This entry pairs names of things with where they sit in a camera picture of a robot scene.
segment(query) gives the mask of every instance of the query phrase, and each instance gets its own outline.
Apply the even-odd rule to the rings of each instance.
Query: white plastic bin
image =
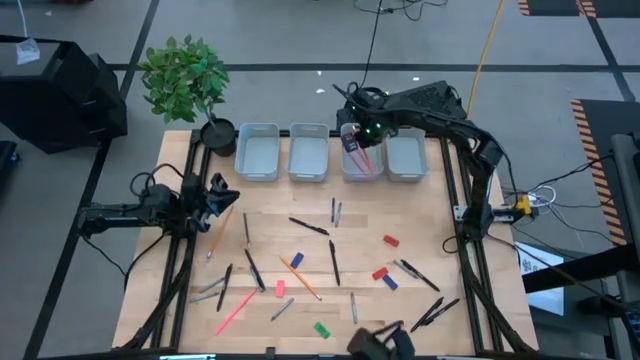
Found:
[[[289,178],[323,181],[329,172],[329,127],[323,124],[292,124],[289,131]]]
[[[429,171],[424,146],[424,131],[400,129],[385,140],[388,177],[396,182],[418,182]]]
[[[353,126],[356,124],[346,123],[340,127],[340,135],[349,133],[352,131]],[[382,163],[382,145],[370,146],[364,149],[371,161],[371,165],[373,167],[373,174],[369,172],[369,168],[366,165],[366,159],[362,158],[361,151],[354,151],[353,156],[358,161],[360,167],[367,172],[365,175],[358,165],[353,162],[351,155],[347,154],[342,147],[342,178],[346,181],[356,181],[356,182],[370,182],[375,181],[380,178],[382,172],[384,171],[384,165]]]
[[[280,129],[276,124],[244,124],[238,134],[235,170],[247,181],[278,178]]]

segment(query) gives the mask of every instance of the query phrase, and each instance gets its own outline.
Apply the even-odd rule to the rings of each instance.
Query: concrete floor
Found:
[[[27,5],[30,35],[76,41],[88,53],[98,52],[110,64],[127,64],[151,0],[95,0],[83,6]],[[377,1],[361,0],[375,7]],[[397,6],[397,0],[385,0]],[[451,0],[443,8],[426,7],[420,22],[402,13],[385,15],[373,63],[476,64],[498,0]],[[162,46],[168,36],[202,36],[228,64],[363,63],[375,15],[352,7],[350,0],[160,0],[146,46]],[[598,20],[618,62],[640,64],[638,19]],[[21,34],[15,6],[0,6],[0,33]],[[525,17],[507,1],[498,24],[490,64],[605,65],[606,60],[585,18]],[[124,72],[117,73],[120,80]],[[93,197],[98,202],[128,202],[128,182],[156,161],[162,134],[168,129],[151,114],[135,74],[128,97],[129,135],[111,145]],[[231,84],[217,113],[237,125],[275,122],[335,124],[343,103],[331,84],[359,81],[352,71],[255,71],[231,73]],[[640,94],[640,74],[627,73]],[[371,72],[368,84],[396,91],[445,79],[468,99],[473,73]],[[479,83],[473,120],[490,130],[514,162],[516,182],[528,188],[586,162],[575,128],[571,98],[622,100],[609,73],[485,73]],[[0,139],[16,140],[5,128]],[[19,142],[19,165],[0,208],[0,359],[21,358],[42,306],[53,270],[96,154],[76,149],[47,156]],[[500,168],[502,179],[505,169]],[[595,204],[591,177],[582,173],[559,182],[558,201]],[[605,231],[598,209],[566,209],[569,223]],[[554,246],[597,252],[608,243],[581,234],[555,218],[541,217],[522,227]],[[527,242],[520,234],[514,236]],[[93,241],[120,264],[133,256],[137,231],[109,231]],[[111,346],[122,300],[122,276],[83,243],[73,257],[58,306],[40,356],[105,351]],[[553,354],[602,356],[601,338],[537,329],[542,349]]]

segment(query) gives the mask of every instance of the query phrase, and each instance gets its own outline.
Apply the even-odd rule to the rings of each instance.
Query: yellow pencil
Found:
[[[302,282],[302,284],[304,284],[304,286],[307,287],[307,289],[309,289],[309,291],[311,291],[311,293],[313,295],[315,295],[318,300],[322,301],[322,297],[320,296],[320,294],[318,294],[317,291],[315,291],[314,288],[311,287],[311,285],[309,285],[309,283],[307,282],[307,280],[305,280],[302,275],[300,275],[299,272],[296,271],[296,269],[294,269],[293,267],[291,267],[291,265],[289,265],[289,262],[287,260],[285,260],[282,256],[280,256],[280,260],[282,260],[282,262],[287,265],[287,267],[289,268],[289,270],[291,270],[291,272],[298,277],[298,279]]]
[[[222,220],[222,225],[220,225],[220,228],[218,228],[216,237],[213,238],[213,242],[211,243],[211,247],[209,248],[209,252],[207,253],[207,259],[211,258],[211,254],[213,254],[213,250],[216,249],[216,246],[218,246],[220,239],[222,239],[222,233],[224,233],[224,228],[227,226],[227,222],[229,221],[229,218],[231,217],[232,212],[233,212],[233,205],[231,205],[231,208],[227,210],[227,216],[224,218],[224,220]]]

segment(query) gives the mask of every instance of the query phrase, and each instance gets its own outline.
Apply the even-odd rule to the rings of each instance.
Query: wooden tabletop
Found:
[[[168,162],[183,169],[189,137],[187,131],[166,132],[158,163]],[[285,170],[288,138],[281,139],[279,173],[275,182],[246,182],[235,173],[233,156],[213,156],[209,176],[220,172],[229,188],[239,190],[241,196],[211,260],[206,259],[206,253],[224,216],[212,219],[211,231],[198,235],[189,298],[197,296],[206,284],[222,277],[229,263],[234,264],[233,273],[220,312],[216,312],[217,297],[187,304],[180,351],[264,353],[266,347],[275,346],[278,354],[344,354],[359,327],[376,330],[396,320],[404,320],[405,326],[411,327],[440,296],[444,296],[445,304],[455,298],[462,301],[428,327],[421,327],[411,334],[416,354],[473,354],[459,260],[457,255],[448,255],[441,248],[442,242],[452,236],[454,230],[440,145],[437,140],[426,139],[425,142],[429,173],[417,184],[391,183],[386,178],[369,184],[343,181],[337,138],[330,141],[329,175],[323,183],[289,180]],[[457,162],[453,165],[454,174],[458,175]],[[181,179],[173,172],[160,171],[156,178],[159,183],[179,190]],[[457,178],[458,196],[464,203],[459,180]],[[494,179],[493,204],[502,201],[499,183]],[[332,197],[336,198],[336,204],[342,202],[337,229],[330,222]],[[242,212],[247,213],[251,254],[267,291],[256,293],[224,331],[215,336],[214,331],[222,320],[255,288],[243,251]],[[334,277],[329,237],[290,222],[289,216],[329,230],[336,247],[342,286],[337,286]],[[493,225],[490,233],[512,241],[507,225]],[[143,229],[136,253],[144,250],[159,234],[159,229]],[[385,234],[400,240],[398,248],[382,241]],[[133,270],[114,346],[129,340],[157,304],[168,247],[169,240],[162,241]],[[522,338],[537,348],[516,253],[510,247],[488,239],[485,240],[485,251],[498,308]],[[304,254],[298,270],[318,290],[322,301],[317,300],[280,261],[279,256],[291,260],[297,252]],[[425,274],[441,292],[395,266],[393,260],[400,258]],[[392,291],[382,280],[373,280],[371,274],[381,267],[389,269],[390,276],[399,286],[397,290]],[[284,298],[275,297],[277,280],[286,283]],[[349,294],[352,291],[357,303],[357,325],[351,314]],[[270,321],[290,297],[295,297],[294,303],[278,319]],[[478,310],[485,348],[490,349],[486,312],[479,302]],[[167,324],[173,314],[172,307],[168,311]],[[325,340],[319,336],[313,327],[318,321],[331,332],[331,337]],[[168,344],[170,327],[165,329],[163,344]]]

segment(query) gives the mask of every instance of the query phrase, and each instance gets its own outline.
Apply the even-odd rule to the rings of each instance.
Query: potted plant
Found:
[[[223,62],[202,38],[183,43],[173,37],[165,49],[148,48],[147,60],[140,64],[142,83],[149,90],[144,98],[153,105],[151,112],[164,115],[164,122],[182,119],[195,122],[197,110],[207,117],[200,137],[219,156],[236,150],[235,128],[231,121],[216,118],[213,106],[224,102],[222,92],[229,82]]]

